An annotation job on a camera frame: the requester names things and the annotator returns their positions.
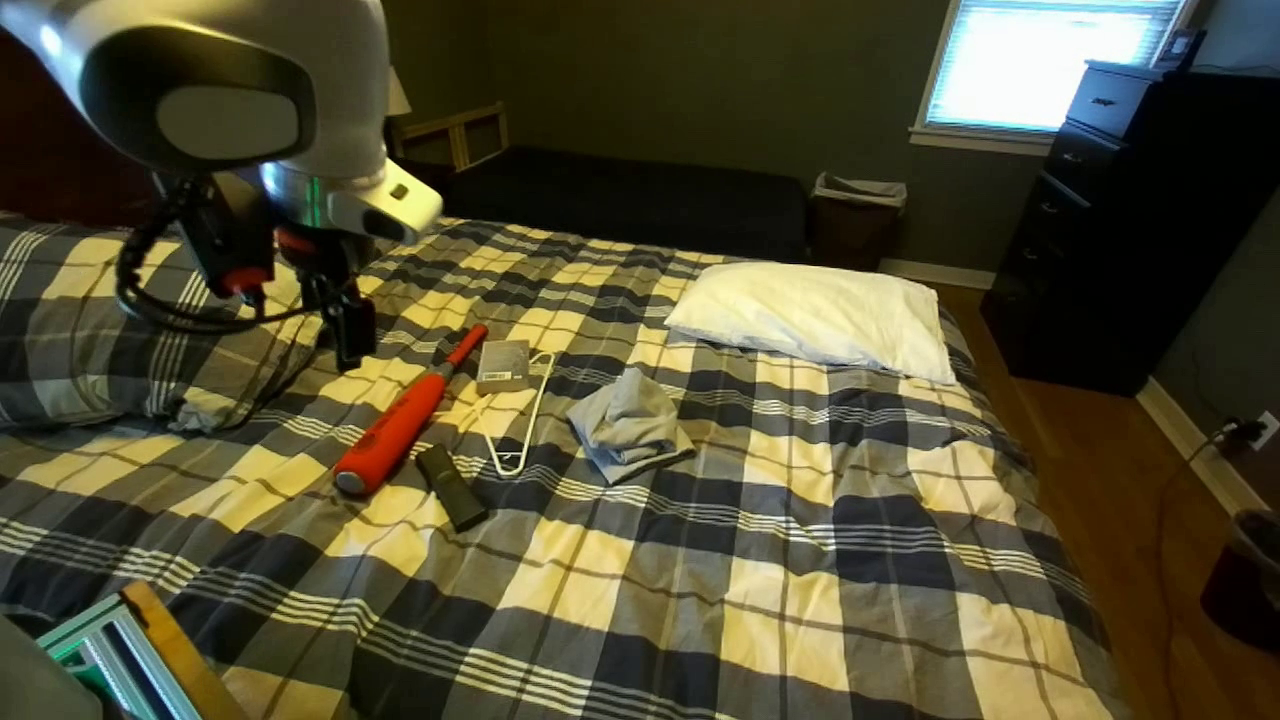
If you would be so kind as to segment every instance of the red handle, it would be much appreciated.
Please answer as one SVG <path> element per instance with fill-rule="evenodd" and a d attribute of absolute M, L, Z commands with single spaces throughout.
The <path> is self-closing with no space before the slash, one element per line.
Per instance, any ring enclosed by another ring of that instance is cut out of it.
<path fill-rule="evenodd" d="M 351 442 L 335 466 L 331 482 L 346 494 L 373 494 L 387 482 L 387 475 L 403 464 L 418 435 L 433 422 L 448 376 L 479 346 L 486 325 L 474 325 L 467 334 L 448 351 L 445 372 L 428 372 L 398 395 L 398 405 Z"/>

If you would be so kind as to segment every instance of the checkered bedspread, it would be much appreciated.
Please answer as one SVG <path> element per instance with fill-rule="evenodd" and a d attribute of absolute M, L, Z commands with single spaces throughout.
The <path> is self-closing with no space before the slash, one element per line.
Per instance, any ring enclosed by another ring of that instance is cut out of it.
<path fill-rule="evenodd" d="M 1105 640 L 989 405 L 663 331 L 715 257 L 439 219 L 363 277 L 380 351 L 317 358 L 215 435 L 0 435 L 0 602 L 64 618 L 147 578 L 254 717 L 1107 717 Z M 486 321 L 557 355 L 534 393 L 456 376 L 428 435 L 497 508 L 451 530 L 403 466 L 331 460 Z M 564 412 L 645 369 L 696 451 L 601 482 Z"/>

